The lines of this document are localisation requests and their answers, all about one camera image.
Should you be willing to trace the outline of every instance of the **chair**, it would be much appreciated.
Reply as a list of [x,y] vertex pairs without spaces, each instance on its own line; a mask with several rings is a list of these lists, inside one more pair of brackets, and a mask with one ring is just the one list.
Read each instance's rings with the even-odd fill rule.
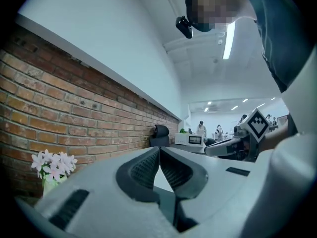
[[169,146],[169,130],[164,125],[155,125],[154,135],[150,136],[150,147]]

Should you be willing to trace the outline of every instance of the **brick wall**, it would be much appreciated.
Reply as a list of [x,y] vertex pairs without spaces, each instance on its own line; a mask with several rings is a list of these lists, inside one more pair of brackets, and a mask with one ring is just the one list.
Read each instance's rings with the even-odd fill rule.
[[73,154],[78,171],[148,147],[155,124],[169,128],[171,141],[178,126],[166,112],[19,26],[0,51],[0,122],[2,167],[14,193],[25,199],[42,195],[33,153]]

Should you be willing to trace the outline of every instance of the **robot camera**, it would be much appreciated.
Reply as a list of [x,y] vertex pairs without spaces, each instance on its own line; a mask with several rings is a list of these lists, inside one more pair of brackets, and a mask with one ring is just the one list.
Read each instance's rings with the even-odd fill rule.
[[191,39],[193,37],[193,29],[189,21],[185,18],[185,16],[178,17],[176,19],[176,27],[179,31],[182,32],[183,35],[187,39]]

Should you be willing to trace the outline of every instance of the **white ceiling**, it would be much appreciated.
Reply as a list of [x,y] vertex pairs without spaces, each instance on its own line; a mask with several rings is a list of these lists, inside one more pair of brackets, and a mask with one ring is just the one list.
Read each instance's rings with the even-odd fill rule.
[[230,58],[223,60],[226,27],[217,27],[208,33],[193,29],[194,37],[189,40],[175,27],[176,17],[186,15],[185,0],[140,2],[150,14],[182,85],[201,78],[208,83],[254,80],[255,84],[255,79],[271,79],[261,55],[262,43],[254,21],[240,19],[236,22]]
[[248,115],[252,110],[254,110],[257,106],[263,103],[265,103],[264,106],[268,106],[280,100],[280,98],[275,98],[272,101],[271,99],[272,98],[250,99],[244,103],[242,103],[244,99],[235,99],[235,100],[215,101],[215,102],[212,102],[211,105],[208,105],[207,102],[198,102],[198,103],[190,103],[189,109],[192,113],[200,113],[200,112],[204,112],[205,108],[208,107],[209,110],[206,113],[209,113],[209,114],[244,113]]

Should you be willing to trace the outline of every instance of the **microwave oven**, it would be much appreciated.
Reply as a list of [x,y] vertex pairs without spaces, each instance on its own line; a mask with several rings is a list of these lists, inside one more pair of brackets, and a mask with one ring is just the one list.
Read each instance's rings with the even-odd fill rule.
[[204,137],[200,135],[176,133],[175,144],[190,145],[190,146],[204,146]]

